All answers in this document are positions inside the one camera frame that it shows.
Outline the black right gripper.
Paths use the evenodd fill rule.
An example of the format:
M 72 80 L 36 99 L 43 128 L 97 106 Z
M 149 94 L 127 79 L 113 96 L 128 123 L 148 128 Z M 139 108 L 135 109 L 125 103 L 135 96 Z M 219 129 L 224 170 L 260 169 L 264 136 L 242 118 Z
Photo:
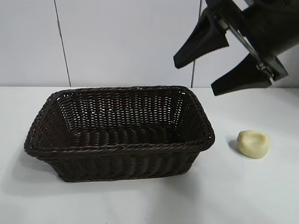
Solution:
M 248 55 L 231 71 L 215 80 L 215 96 L 252 88 L 268 88 L 288 72 L 278 55 L 299 43 L 297 0 L 251 0 L 241 10 L 232 0 L 208 0 L 193 32 L 174 55 L 177 69 L 215 50 L 228 47 L 226 25 Z

